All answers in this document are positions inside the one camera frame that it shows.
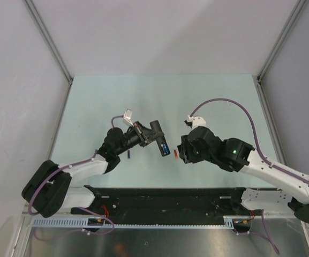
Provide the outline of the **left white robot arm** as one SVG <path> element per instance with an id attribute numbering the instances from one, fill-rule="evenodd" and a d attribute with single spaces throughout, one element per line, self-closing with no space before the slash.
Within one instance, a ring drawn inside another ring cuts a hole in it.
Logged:
<path id="1" fill-rule="evenodd" d="M 59 165 L 44 161 L 24 187 L 21 196 L 28 202 L 28 213 L 48 218 L 62 209 L 83 207 L 90 214 L 101 208 L 101 200 L 80 183 L 85 179 L 111 172 L 120 163 L 120 155 L 139 145 L 146 147 L 157 142 L 164 154 L 164 133 L 158 120 L 150 127 L 134 122 L 126 132 L 111 128 L 103 144 L 85 160 Z"/>

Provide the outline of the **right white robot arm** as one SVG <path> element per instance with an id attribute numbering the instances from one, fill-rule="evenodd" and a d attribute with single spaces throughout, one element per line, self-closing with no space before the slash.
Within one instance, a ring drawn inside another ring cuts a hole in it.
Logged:
<path id="1" fill-rule="evenodd" d="M 299 220 L 309 224 L 309 175 L 271 161 L 247 142 L 221 140 L 203 126 L 181 137 L 179 157 L 184 163 L 206 161 L 227 172 L 242 172 L 281 189 L 292 199 L 288 207 Z"/>

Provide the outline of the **black remote control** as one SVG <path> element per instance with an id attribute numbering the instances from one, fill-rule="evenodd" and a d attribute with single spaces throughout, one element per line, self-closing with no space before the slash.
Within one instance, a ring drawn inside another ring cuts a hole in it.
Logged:
<path id="1" fill-rule="evenodd" d="M 169 149 L 169 146 L 168 146 L 167 141 L 165 139 L 165 136 L 164 136 L 164 133 L 162 131 L 162 128 L 161 128 L 159 121 L 154 120 L 154 121 L 150 122 L 149 124 L 150 124 L 150 127 L 151 127 L 152 130 L 161 134 L 158 138 L 156 138 L 156 143 L 158 145 L 158 148 L 159 148 L 159 151 L 160 151 L 162 157 L 170 155 L 170 149 Z"/>

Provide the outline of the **grey silver battery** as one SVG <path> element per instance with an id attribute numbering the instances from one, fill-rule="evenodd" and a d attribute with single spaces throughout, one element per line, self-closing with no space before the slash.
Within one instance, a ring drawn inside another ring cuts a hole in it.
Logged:
<path id="1" fill-rule="evenodd" d="M 163 145 L 160 146 L 162 156 L 165 156 L 165 151 Z"/>

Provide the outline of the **light blue battery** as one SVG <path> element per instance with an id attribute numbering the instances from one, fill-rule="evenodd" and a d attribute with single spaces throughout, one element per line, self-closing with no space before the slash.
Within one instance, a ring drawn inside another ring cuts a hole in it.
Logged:
<path id="1" fill-rule="evenodd" d="M 163 144 L 163 148 L 164 148 L 165 154 L 166 154 L 166 155 L 169 155 L 169 154 L 170 154 L 170 150 L 169 150 L 169 148 L 168 148 L 168 146 L 167 146 L 166 143 Z"/>

